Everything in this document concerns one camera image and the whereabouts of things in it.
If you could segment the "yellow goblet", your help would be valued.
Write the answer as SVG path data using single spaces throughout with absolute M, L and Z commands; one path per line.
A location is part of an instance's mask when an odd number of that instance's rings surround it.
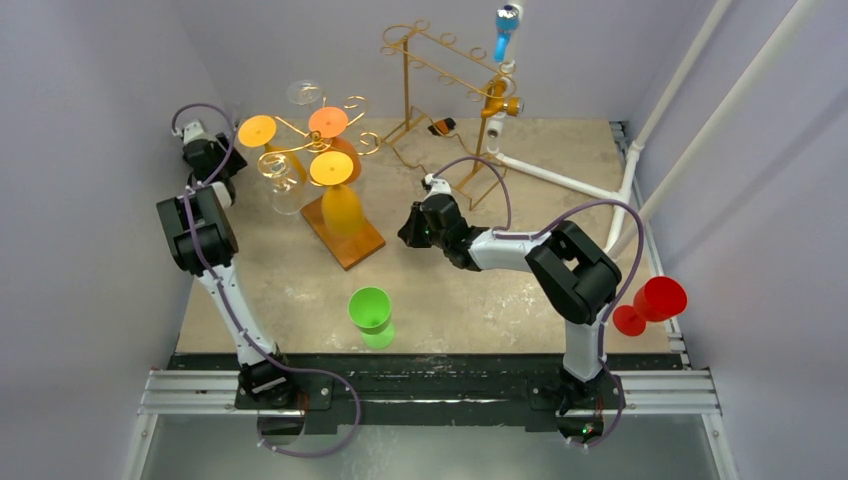
M 365 226 L 365 216 L 357 193 L 344 181 L 353 170 L 351 159 L 339 151 L 318 154 L 309 168 L 310 180 L 324 189 L 321 212 L 325 225 L 340 237 L 357 234 Z
M 274 146 L 277 121 L 269 115 L 256 115 L 245 120 L 237 131 L 238 141 L 248 148 L 262 148 L 257 169 L 264 177 L 281 183 L 285 178 L 303 184 L 306 171 L 293 150 Z

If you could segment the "gold scroll glass rack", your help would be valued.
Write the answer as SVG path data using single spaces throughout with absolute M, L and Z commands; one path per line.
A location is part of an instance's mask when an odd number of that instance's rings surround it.
M 239 141 L 264 149 L 257 170 L 277 192 L 291 193 L 308 184 L 321 190 L 317 199 L 300 201 L 297 212 L 347 271 L 385 245 L 353 188 L 362 174 L 362 158 L 376 153 L 382 141 L 365 131 L 360 134 L 359 143 L 365 148 L 361 151 L 344 138 L 368 110 L 362 96 L 349 96 L 340 107 L 332 106 L 321 86 L 311 80 L 294 82 L 286 96 L 311 110 L 304 129 L 280 116 L 257 115 L 250 119 L 253 127 L 242 124 Z

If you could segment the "yellow goblet front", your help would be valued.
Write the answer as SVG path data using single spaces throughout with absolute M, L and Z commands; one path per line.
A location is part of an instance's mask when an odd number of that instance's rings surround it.
M 339 151 L 318 154 L 309 168 L 310 180 L 324 189 L 321 212 L 325 225 L 340 237 L 357 234 L 365 226 L 365 216 L 357 193 L 344 181 L 353 170 L 351 159 Z

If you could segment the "green plastic goblet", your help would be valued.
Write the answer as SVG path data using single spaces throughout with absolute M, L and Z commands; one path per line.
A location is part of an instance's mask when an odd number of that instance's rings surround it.
M 347 311 L 367 347 L 381 350 L 392 343 L 395 336 L 392 303 L 384 290 L 377 287 L 356 290 L 349 299 Z

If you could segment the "tall clear flute glass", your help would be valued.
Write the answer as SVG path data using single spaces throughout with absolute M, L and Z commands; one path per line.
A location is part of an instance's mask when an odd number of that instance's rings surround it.
M 312 80 L 298 80 L 289 85 L 286 90 L 286 98 L 294 105 L 314 106 L 325 104 L 323 88 Z

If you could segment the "gold rectangular wire rack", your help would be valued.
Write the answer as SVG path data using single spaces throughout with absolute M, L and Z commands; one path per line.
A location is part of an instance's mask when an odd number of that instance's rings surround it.
M 395 158 L 409 170 L 418 170 L 424 174 L 427 168 L 419 161 L 413 162 L 404 157 L 399 144 L 418 127 L 428 127 L 437 121 L 427 111 L 412 102 L 411 72 L 424 70 L 435 75 L 437 82 L 445 87 L 458 86 L 465 90 L 469 101 L 479 107 L 478 130 L 475 144 L 470 145 L 456 132 L 456 129 L 446 138 L 458 143 L 462 152 L 478 158 L 489 160 L 496 165 L 496 172 L 507 173 L 505 164 L 495 158 L 494 144 L 499 139 L 496 123 L 507 116 L 496 114 L 489 119 L 480 117 L 484 105 L 484 90 L 487 83 L 501 75 L 509 77 L 515 84 L 509 95 L 517 95 L 517 83 L 513 79 L 515 63 L 496 63 L 488 52 L 481 47 L 463 50 L 457 46 L 457 37 L 449 32 L 439 35 L 430 32 L 427 20 L 417 20 L 411 24 L 394 24 L 385 28 L 381 34 L 383 45 L 381 53 L 385 56 L 396 56 L 402 60 L 402 89 L 403 117 L 402 120 L 388 133 L 380 137 L 380 142 L 387 147 Z

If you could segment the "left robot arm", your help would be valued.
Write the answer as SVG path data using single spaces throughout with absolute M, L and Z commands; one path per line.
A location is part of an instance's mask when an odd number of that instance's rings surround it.
M 170 254 L 215 302 L 236 345 L 240 393 L 275 409 L 287 408 L 297 399 L 298 382 L 278 367 L 279 349 L 259 326 L 236 271 L 239 247 L 225 212 L 235 200 L 225 160 L 230 143 L 197 122 L 175 135 L 182 140 L 182 158 L 191 174 L 183 194 L 156 204 Z

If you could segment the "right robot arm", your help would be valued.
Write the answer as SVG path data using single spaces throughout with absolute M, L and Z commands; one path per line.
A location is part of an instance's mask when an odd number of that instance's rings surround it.
M 532 274 L 565 322 L 561 392 L 569 404 L 584 407 L 601 391 L 598 375 L 602 372 L 603 354 L 598 315 L 614 302 L 622 272 L 568 218 L 591 207 L 613 203 L 587 202 L 540 231 L 507 233 L 469 224 L 452 195 L 430 193 L 412 204 L 398 237 L 410 248 L 440 249 L 461 270 Z

